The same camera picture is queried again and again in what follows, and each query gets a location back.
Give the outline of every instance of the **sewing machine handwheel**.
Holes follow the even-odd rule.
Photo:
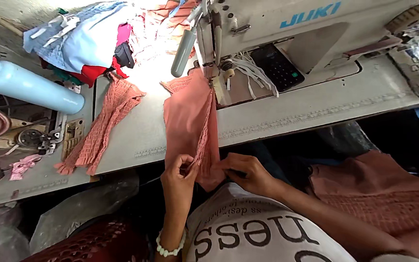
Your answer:
[[[419,23],[419,5],[405,10],[384,27],[391,33],[400,33],[417,23]]]

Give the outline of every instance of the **water bottle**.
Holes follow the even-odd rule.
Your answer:
[[[0,94],[66,114],[85,103],[81,94],[8,61],[0,61]]]

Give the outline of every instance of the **pink cloth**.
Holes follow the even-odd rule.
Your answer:
[[[86,166],[87,174],[95,175],[96,167],[108,146],[111,130],[140,103],[145,95],[128,81],[114,74],[109,76],[113,82],[104,98],[100,115],[92,123],[87,136],[74,147],[66,160],[55,165],[58,173],[67,175],[71,174],[76,166]]]
[[[199,68],[190,71],[189,76],[162,85],[172,93],[164,101],[167,140],[164,163],[167,167],[179,154],[193,156],[194,163],[201,160],[195,181],[209,192],[225,178],[221,170],[211,169],[219,161],[214,89]]]
[[[132,26],[130,24],[122,24],[117,28],[117,43],[116,46],[129,40]]]
[[[178,1],[169,0],[164,5],[143,10],[143,13],[130,18],[132,34],[129,45],[136,65],[161,54],[176,53],[184,30],[190,29],[187,17],[196,6],[196,0],[188,0],[174,17],[169,19],[169,13],[178,5]]]
[[[22,158],[19,162],[11,164],[12,171],[9,180],[21,180],[22,174],[25,173],[29,168],[35,166],[40,161],[41,156],[39,154],[29,155],[28,157]]]
[[[419,177],[376,150],[339,166],[314,165],[310,176],[322,201],[391,234],[419,229]]]

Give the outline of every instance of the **red fabric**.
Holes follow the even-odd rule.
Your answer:
[[[125,79],[109,74],[113,79],[100,115],[91,125],[87,136],[74,147],[63,163],[55,165],[62,175],[71,174],[76,166],[88,167],[87,174],[95,175],[96,167],[106,150],[109,134],[125,116],[140,103],[145,93]]]
[[[82,66],[82,73],[74,73],[68,72],[72,76],[77,77],[80,81],[84,82],[85,84],[89,85],[89,87],[93,87],[95,84],[95,80],[106,71],[107,68],[102,66],[89,66],[83,65]]]
[[[112,67],[116,69],[116,74],[121,76],[122,78],[128,78],[129,76],[124,74],[124,72],[121,70],[121,65],[117,62],[116,57],[113,57],[113,65]]]
[[[319,199],[393,236],[419,229],[419,178],[389,155],[372,150],[339,166],[314,165],[310,180]]]
[[[122,24],[119,25],[117,28],[117,44],[116,46],[124,43],[127,41],[130,37],[130,32],[132,30],[132,26],[129,24]],[[117,74],[127,78],[128,76],[124,74],[121,70],[121,67],[118,66],[117,60],[115,57],[113,57],[113,63],[112,66],[114,69],[116,69]],[[93,87],[93,84],[95,83],[95,80],[106,71],[107,68],[102,66],[92,66],[92,65],[84,65],[82,67],[81,74],[74,73],[74,72],[68,72],[72,76],[77,77],[80,81],[84,82],[85,84],[89,85],[89,87]]]
[[[219,161],[214,89],[199,68],[190,71],[189,76],[162,85],[172,93],[164,101],[167,140],[164,163],[172,164],[179,154],[193,156],[194,163],[201,160],[195,181],[209,192],[225,178],[221,170],[211,169]]]

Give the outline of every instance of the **metal bracket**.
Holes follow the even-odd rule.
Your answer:
[[[246,24],[246,25],[241,26],[239,28],[233,28],[233,29],[230,30],[230,32],[232,32],[232,34],[238,34],[238,33],[243,33],[243,32],[247,31],[250,28],[251,28],[251,25],[250,24]]]

